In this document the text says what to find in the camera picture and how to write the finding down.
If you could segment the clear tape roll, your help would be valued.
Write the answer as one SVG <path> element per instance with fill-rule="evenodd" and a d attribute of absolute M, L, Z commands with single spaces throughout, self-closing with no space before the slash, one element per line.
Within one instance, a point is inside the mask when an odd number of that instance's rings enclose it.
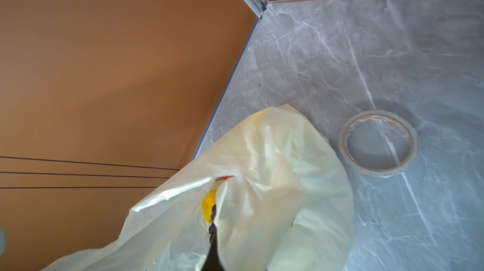
<path fill-rule="evenodd" d="M 407 171 L 418 158 L 416 130 L 402 117 L 383 110 L 351 117 L 340 131 L 338 145 L 352 168 L 381 178 Z"/>

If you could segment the yellow lemon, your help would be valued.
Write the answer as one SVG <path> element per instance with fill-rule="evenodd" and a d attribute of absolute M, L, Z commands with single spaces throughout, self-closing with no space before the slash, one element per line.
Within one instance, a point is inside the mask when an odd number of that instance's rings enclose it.
<path fill-rule="evenodd" d="M 209 224 L 213 223 L 214 206 L 216 205 L 216 193 L 216 189 L 211 190 L 202 201 L 204 219 Z"/>

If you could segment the cream plastic bag orange print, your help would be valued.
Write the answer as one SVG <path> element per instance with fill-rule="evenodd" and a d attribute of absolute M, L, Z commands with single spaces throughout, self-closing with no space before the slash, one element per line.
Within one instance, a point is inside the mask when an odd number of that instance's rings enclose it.
<path fill-rule="evenodd" d="M 354 203 L 328 139 L 289 105 L 239 123 L 131 208 L 116 241 L 49 270 L 201 270 L 213 189 L 224 270 L 342 270 Z"/>

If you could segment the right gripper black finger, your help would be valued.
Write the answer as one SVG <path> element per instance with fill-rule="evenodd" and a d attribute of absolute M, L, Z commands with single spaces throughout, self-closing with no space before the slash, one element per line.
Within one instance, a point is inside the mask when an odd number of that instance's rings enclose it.
<path fill-rule="evenodd" d="M 219 261 L 218 242 L 215 238 L 210 244 L 210 250 L 201 271 L 224 271 Z"/>

